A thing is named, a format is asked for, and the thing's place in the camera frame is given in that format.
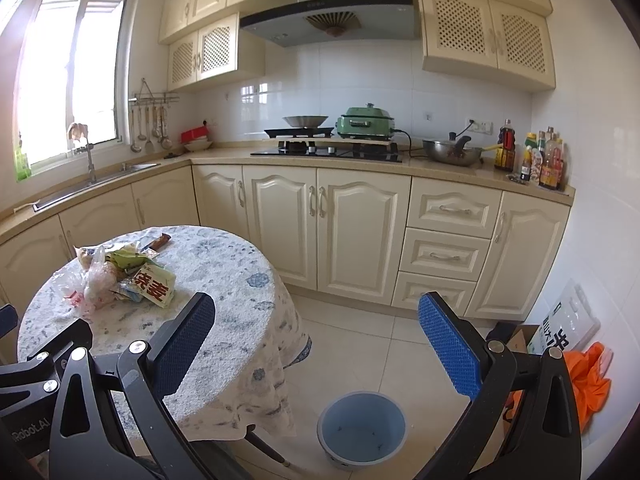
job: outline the electrical socket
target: electrical socket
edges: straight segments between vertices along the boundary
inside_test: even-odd
[[[474,119],[469,117],[465,120],[465,126],[473,121],[474,123],[467,130],[475,134],[492,135],[494,132],[494,124],[491,121],[481,121],[480,119]]]

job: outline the window frame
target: window frame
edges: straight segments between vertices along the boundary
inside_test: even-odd
[[[40,10],[40,6],[43,0],[37,0],[37,3],[34,5],[33,12],[31,14],[30,22],[34,22],[36,16],[38,15],[38,11]],[[74,59],[76,54],[76,46],[78,44],[78,35],[80,31],[80,23],[84,18],[84,13],[86,11],[86,7],[88,5],[89,0],[80,0],[78,13],[76,14],[76,28],[74,29],[74,36],[71,44],[71,50],[69,54],[69,61],[71,66],[71,74],[67,79],[66,85],[66,96],[65,96],[65,116],[67,124],[71,124],[73,122],[73,112],[72,112],[72,91],[73,91],[73,71],[74,67]],[[127,132],[128,129],[128,117],[129,117],[129,103],[127,99],[127,95],[129,93],[129,51],[130,44],[132,38],[132,28],[133,28],[133,19],[135,14],[135,8],[137,1],[136,0],[124,0],[124,6],[122,9],[122,17],[120,19],[120,31],[118,34],[118,47],[116,50],[116,63],[115,63],[115,78],[114,78],[114,101],[113,101],[113,113],[114,113],[114,126],[116,137],[110,140],[104,140],[99,142],[94,147],[94,153],[98,154],[100,152],[105,152],[108,150],[119,149],[121,146],[126,144],[127,140]],[[26,45],[27,35],[25,34],[24,39],[22,40],[22,49],[20,53],[20,63],[18,64],[18,72],[16,74],[15,79],[15,89],[16,95],[18,93],[18,85],[20,81],[20,70],[22,68],[22,62],[24,58],[24,50]],[[18,124],[17,118],[17,103],[19,96],[14,99],[14,146],[17,146],[18,133],[20,131],[20,127]],[[33,174],[39,174],[43,171],[50,170],[62,164],[73,162],[78,158],[83,158],[85,155],[83,153],[75,154],[72,149],[72,141],[67,139],[67,147],[68,150],[64,153],[59,153],[57,155],[46,158],[45,160],[40,160],[33,164],[30,164],[31,171]]]

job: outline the orange cloth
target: orange cloth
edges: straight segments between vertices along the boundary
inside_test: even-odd
[[[580,432],[584,430],[591,415],[602,409],[611,388],[611,379],[600,376],[600,356],[603,351],[604,345],[595,342],[584,354],[577,350],[564,352],[564,362],[574,387]],[[514,392],[514,407],[513,411],[510,410],[511,413],[515,413],[521,396],[522,391]]]

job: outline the trash can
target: trash can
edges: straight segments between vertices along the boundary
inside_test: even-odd
[[[355,471],[393,457],[407,437],[400,407],[376,392],[352,392],[329,404],[318,419],[318,440],[329,460]]]

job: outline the tile floor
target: tile floor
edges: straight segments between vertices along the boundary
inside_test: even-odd
[[[293,296],[313,339],[310,356],[286,370],[298,436],[272,437],[256,431],[291,462],[285,468],[244,440],[230,443],[255,480],[411,480],[444,441],[468,398],[453,388],[415,320],[384,316]],[[484,336],[487,329],[479,329]],[[316,423],[334,399],[372,390],[400,404],[410,425],[393,459],[357,472],[334,468],[316,437]],[[501,424],[477,466],[491,462],[502,441]]]

